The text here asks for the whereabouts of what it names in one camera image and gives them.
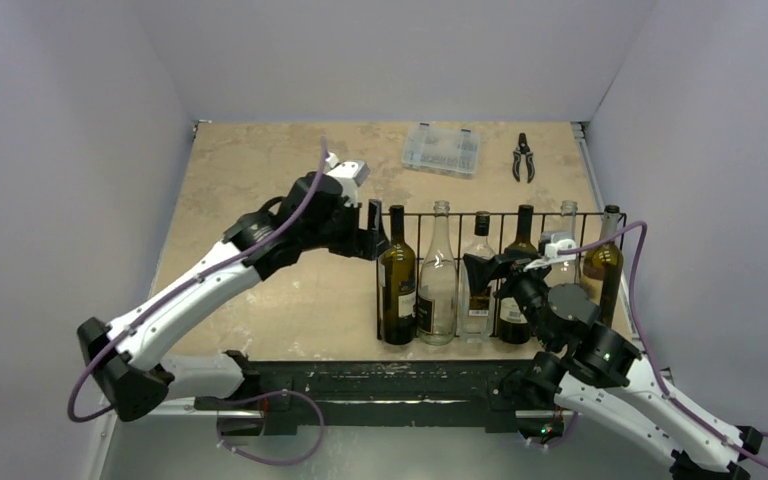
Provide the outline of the clear wine bottle dark label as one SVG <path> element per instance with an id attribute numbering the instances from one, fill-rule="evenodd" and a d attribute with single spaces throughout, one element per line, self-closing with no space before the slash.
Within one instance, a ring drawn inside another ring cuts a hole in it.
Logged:
<path id="1" fill-rule="evenodd" d="M 576 201 L 563 200 L 560 206 L 560 217 L 550 223 L 551 230 L 567 231 L 575 236 L 577 211 Z M 547 285 L 553 287 L 561 284 L 578 284 L 580 282 L 579 260 L 580 256 L 577 255 L 573 260 L 553 265 L 546 277 Z"/>

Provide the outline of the green wine bottle front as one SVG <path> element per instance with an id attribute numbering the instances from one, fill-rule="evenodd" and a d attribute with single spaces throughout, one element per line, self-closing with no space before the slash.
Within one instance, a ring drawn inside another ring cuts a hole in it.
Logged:
<path id="1" fill-rule="evenodd" d="M 533 205 L 518 206 L 515 237 L 505 250 L 537 251 L 537 247 L 532 242 L 533 214 Z M 498 338 L 507 344 L 524 344 L 530 339 L 527 320 L 513 298 L 504 298 L 500 301 L 496 333 Z"/>

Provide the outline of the green wine bottle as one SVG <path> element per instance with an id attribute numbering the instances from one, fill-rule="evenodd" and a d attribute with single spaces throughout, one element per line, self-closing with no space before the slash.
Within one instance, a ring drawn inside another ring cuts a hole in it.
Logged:
<path id="1" fill-rule="evenodd" d="M 403 205 L 389 208 L 390 246 L 378 257 L 377 320 L 381 339 L 406 345 L 415 338 L 416 253 L 405 239 Z"/>
<path id="2" fill-rule="evenodd" d="M 537 247 L 532 242 L 533 214 L 533 205 L 518 206 L 515 237 L 505 250 L 537 251 Z M 504 298 L 500 301 L 496 333 L 498 338 L 507 344 L 524 344 L 530 339 L 527 320 L 513 298 Z"/>
<path id="3" fill-rule="evenodd" d="M 613 325 L 624 257 L 614 241 L 586 252 L 581 260 L 581 286 L 599 305 L 599 321 Z"/>

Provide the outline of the square clear liquor bottle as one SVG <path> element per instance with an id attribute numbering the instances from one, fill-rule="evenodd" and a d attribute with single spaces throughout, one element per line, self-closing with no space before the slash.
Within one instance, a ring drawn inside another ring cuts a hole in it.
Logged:
<path id="1" fill-rule="evenodd" d="M 491 216 L 487 211 L 476 213 L 473 241 L 463 250 L 460 261 L 460 291 L 458 310 L 459 338 L 468 343 L 486 341 L 492 332 L 494 300 L 493 284 L 487 284 L 481 291 L 473 294 L 470 289 L 469 275 L 464 258 L 474 255 L 491 258 L 496 252 L 489 244 Z"/>

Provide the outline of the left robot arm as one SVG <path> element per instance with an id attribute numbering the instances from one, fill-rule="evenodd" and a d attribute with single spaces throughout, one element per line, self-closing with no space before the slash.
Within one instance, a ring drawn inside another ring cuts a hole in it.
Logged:
<path id="1" fill-rule="evenodd" d="M 214 397 L 235 409 L 252 405 L 258 382 L 244 373 L 241 354 L 174 358 L 169 350 L 219 307 L 306 251 L 376 259 L 388 245 L 380 201 L 369 202 L 367 226 L 359 225 L 358 189 L 368 175 L 365 163 L 351 161 L 298 178 L 286 195 L 241 216 L 195 266 L 143 305 L 109 323 L 86 320 L 77 330 L 87 365 L 82 376 L 94 379 L 123 422 L 177 398 Z"/>

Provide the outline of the green wine bottle back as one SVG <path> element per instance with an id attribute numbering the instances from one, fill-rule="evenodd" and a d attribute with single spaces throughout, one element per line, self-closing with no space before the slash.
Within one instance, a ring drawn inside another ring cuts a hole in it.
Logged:
<path id="1" fill-rule="evenodd" d="M 378 257 L 377 320 L 381 339 L 406 345 L 415 338 L 416 253 L 405 239 L 403 205 L 389 208 L 390 246 Z"/>

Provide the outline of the tall clear glass bottle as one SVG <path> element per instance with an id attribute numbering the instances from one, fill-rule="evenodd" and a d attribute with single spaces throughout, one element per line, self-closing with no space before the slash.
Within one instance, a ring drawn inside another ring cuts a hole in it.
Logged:
<path id="1" fill-rule="evenodd" d="M 419 338 L 442 346 L 452 341 L 456 327 L 458 272 L 450 242 L 450 205 L 434 202 L 433 231 L 421 264 L 416 313 Z"/>

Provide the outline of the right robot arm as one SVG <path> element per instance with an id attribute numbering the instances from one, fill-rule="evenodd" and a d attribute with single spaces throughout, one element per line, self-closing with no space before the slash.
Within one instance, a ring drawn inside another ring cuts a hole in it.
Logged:
<path id="1" fill-rule="evenodd" d="M 649 358 L 598 319 L 600 309 L 575 283 L 548 286 L 552 266 L 570 254 L 509 249 L 490 258 L 463 257 L 471 291 L 501 279 L 496 295 L 513 299 L 543 344 L 521 381 L 536 407 L 552 400 L 634 442 L 667 465 L 675 479 L 747 479 L 745 447 L 760 449 L 762 434 L 717 420 L 675 388 L 661 389 Z"/>

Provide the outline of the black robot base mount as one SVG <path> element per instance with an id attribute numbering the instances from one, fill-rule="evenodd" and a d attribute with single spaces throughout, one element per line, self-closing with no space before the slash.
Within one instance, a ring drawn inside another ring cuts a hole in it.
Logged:
<path id="1" fill-rule="evenodd" d="M 514 360 L 250 361 L 233 393 L 200 396 L 220 412 L 226 437 L 294 435 L 301 426 L 455 427 L 516 433 L 538 444 L 560 438 L 572 415 L 527 382 Z"/>

